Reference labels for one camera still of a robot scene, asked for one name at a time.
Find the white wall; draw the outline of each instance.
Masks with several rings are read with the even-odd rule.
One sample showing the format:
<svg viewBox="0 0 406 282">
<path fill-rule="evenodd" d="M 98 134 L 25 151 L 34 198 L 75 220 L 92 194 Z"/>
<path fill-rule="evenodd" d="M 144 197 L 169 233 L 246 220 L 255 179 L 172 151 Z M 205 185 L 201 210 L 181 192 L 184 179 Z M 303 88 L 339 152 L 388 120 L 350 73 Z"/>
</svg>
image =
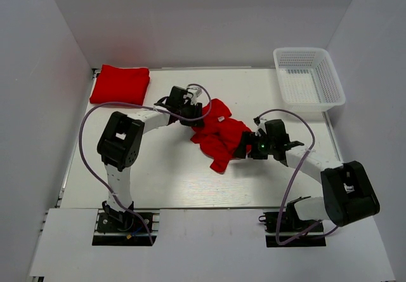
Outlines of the white wall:
<svg viewBox="0 0 406 282">
<path fill-rule="evenodd" d="M 54 0 L 0 0 L 0 272 L 25 281 L 91 69 Z"/>
<path fill-rule="evenodd" d="M 406 281 L 406 0 L 353 0 L 327 49 L 347 98 L 329 113 L 341 152 L 365 165 L 376 224 Z"/>
<path fill-rule="evenodd" d="M 351 0 L 55 0 L 92 67 L 266 66 L 325 48 Z"/>
</svg>

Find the red fabric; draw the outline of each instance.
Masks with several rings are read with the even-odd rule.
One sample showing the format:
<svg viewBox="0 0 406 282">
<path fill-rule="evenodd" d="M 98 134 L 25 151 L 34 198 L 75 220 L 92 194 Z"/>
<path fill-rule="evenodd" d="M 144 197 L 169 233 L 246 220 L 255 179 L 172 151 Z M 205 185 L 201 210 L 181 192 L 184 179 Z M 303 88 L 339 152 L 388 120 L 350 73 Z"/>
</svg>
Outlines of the red fabric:
<svg viewBox="0 0 406 282">
<path fill-rule="evenodd" d="M 191 141 L 200 144 L 202 152 L 214 159 L 210 168 L 223 173 L 233 159 L 233 153 L 240 143 L 242 132 L 251 130 L 243 122 L 230 118 L 232 114 L 222 101 L 213 99 L 211 105 L 210 114 L 204 118 L 204 127 L 193 127 L 196 134 Z M 208 109 L 208 105 L 203 107 L 202 113 L 207 113 Z"/>
<path fill-rule="evenodd" d="M 142 105 L 150 82 L 147 68 L 122 69 L 103 65 L 97 77 L 90 103 L 120 101 Z"/>
</svg>

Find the table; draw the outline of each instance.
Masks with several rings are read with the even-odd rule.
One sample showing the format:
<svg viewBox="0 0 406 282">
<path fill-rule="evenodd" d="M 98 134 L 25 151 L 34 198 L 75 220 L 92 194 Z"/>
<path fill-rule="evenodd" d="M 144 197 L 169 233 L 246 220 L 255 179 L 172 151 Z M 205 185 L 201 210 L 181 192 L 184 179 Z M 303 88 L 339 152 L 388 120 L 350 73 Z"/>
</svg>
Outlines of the table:
<svg viewBox="0 0 406 282">
<path fill-rule="evenodd" d="M 233 118 L 255 130 L 253 118 L 265 110 L 283 107 L 275 69 L 152 70 L 145 105 L 168 95 L 172 86 L 199 83 L 212 98 L 229 106 Z M 205 96 L 199 101 L 207 104 Z M 107 179 L 97 142 L 111 113 L 134 113 L 134 109 L 100 108 L 84 130 L 84 152 L 91 167 Z M 323 114 L 303 117 L 315 132 L 315 149 L 335 158 L 336 150 Z M 284 113 L 268 119 L 283 119 L 291 140 L 309 145 L 310 134 L 300 121 Z M 152 130 L 143 136 L 140 154 L 131 168 L 131 195 L 138 209 L 162 208 L 271 208 L 278 207 L 293 169 L 269 158 L 233 160 L 224 174 L 210 169 L 212 159 L 190 141 L 193 130 L 180 124 Z M 76 147 L 61 208 L 101 208 L 107 190 L 84 167 Z M 321 196 L 321 185 L 299 174 L 289 199 Z"/>
</svg>

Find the laundry basket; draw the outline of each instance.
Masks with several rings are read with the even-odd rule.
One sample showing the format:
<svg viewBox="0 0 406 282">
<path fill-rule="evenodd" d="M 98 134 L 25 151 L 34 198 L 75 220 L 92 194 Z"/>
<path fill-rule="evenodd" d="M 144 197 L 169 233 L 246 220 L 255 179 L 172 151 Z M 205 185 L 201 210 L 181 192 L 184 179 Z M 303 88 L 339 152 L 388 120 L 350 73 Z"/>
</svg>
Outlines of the laundry basket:
<svg viewBox="0 0 406 282">
<path fill-rule="evenodd" d="M 325 112 L 345 95 L 330 55 L 321 48 L 278 48 L 273 52 L 285 108 Z"/>
</svg>

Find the white plastic basket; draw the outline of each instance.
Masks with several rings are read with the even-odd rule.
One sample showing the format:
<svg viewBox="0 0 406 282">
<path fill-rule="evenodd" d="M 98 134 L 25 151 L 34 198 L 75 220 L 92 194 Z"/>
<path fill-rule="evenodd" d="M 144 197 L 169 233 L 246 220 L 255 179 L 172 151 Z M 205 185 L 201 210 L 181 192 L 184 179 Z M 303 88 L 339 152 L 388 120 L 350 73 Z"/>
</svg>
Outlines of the white plastic basket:
<svg viewBox="0 0 406 282">
<path fill-rule="evenodd" d="M 345 95 L 330 55 L 321 48 L 278 48 L 273 52 L 285 108 L 325 112 Z"/>
</svg>

